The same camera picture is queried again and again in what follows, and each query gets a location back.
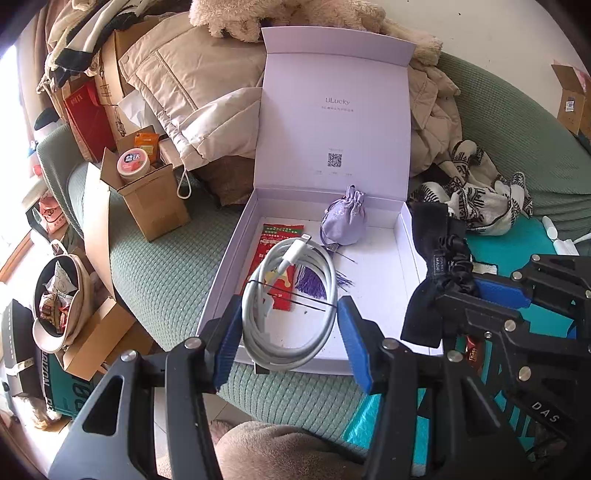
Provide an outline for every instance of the window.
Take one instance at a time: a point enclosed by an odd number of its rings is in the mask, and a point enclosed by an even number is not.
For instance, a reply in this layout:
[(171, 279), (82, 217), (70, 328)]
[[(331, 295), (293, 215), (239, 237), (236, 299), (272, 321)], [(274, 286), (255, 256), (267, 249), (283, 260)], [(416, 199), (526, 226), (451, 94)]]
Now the window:
[(0, 265), (29, 231), (21, 204), (38, 180), (28, 162), (29, 141), (20, 103), (17, 49), (0, 59)]

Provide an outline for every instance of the orange snack packet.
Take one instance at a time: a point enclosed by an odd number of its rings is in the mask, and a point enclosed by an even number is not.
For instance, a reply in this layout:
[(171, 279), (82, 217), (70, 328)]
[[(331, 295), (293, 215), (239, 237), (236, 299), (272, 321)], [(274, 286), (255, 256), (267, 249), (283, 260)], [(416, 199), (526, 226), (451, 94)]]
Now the orange snack packet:
[(134, 147), (141, 148), (148, 154), (150, 163), (158, 160), (158, 139), (160, 135), (152, 133), (135, 134)]

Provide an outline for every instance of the drawstring cord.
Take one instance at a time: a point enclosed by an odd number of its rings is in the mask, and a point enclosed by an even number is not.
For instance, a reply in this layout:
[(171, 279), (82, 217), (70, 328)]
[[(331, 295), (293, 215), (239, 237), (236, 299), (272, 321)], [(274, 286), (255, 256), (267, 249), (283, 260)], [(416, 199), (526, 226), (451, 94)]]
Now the drawstring cord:
[[(189, 187), (189, 193), (186, 196), (181, 195), (181, 185), (183, 184), (183, 179), (187, 179), (187, 186)], [(191, 196), (191, 182), (189, 180), (189, 172), (187, 171), (187, 167), (185, 167), (183, 170), (181, 179), (178, 181), (177, 196), (183, 200), (186, 200)]]

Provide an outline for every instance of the brown cardboard box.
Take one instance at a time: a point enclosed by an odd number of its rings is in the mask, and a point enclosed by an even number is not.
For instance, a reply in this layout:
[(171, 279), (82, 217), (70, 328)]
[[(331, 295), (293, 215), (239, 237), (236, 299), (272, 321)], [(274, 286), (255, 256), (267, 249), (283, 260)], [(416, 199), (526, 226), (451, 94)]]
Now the brown cardboard box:
[(127, 30), (115, 30), (100, 50), (99, 74), (95, 76), (99, 101), (103, 105), (117, 105), (125, 95), (133, 91), (119, 74), (119, 59), (147, 32), (158, 25), (157, 18), (150, 18), (132, 25)]
[(119, 106), (105, 105), (105, 111), (115, 141), (139, 130), (139, 127), (125, 116)]
[(139, 325), (133, 315), (108, 298), (90, 317), (74, 343), (56, 355), (57, 359), (66, 372), (90, 380), (103, 362), (116, 358), (124, 350), (133, 348), (143, 355), (150, 351), (152, 338), (146, 337), (136, 324)]
[[(138, 132), (153, 133), (154, 128), (146, 127)], [(139, 229), (149, 242), (184, 225), (190, 218), (183, 201), (177, 196), (172, 165), (157, 168), (127, 185), (121, 180), (117, 172), (117, 160), (122, 153), (134, 147), (135, 134), (138, 132), (117, 140), (117, 154), (105, 148), (100, 179), (125, 199)]]
[(591, 83), (585, 80), (585, 90), (574, 71), (567, 65), (552, 65), (562, 85), (562, 98), (557, 119), (568, 128), (591, 153)]

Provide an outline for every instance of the purple tassel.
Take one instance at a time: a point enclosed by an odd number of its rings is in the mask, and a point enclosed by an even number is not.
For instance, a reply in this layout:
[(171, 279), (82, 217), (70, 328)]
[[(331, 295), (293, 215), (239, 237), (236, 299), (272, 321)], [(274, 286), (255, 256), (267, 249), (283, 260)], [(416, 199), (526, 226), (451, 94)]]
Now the purple tassel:
[[(334, 252), (331, 250), (327, 251), (332, 257), (332, 253)], [(345, 277), (341, 272), (337, 271), (336, 284), (344, 291), (347, 291), (345, 287), (350, 287), (353, 285), (353, 282)], [(295, 287), (300, 292), (305, 293), (314, 299), (326, 299), (326, 292), (324, 291), (324, 285), (320, 281), (320, 277), (308, 267), (300, 267), (295, 280)]]

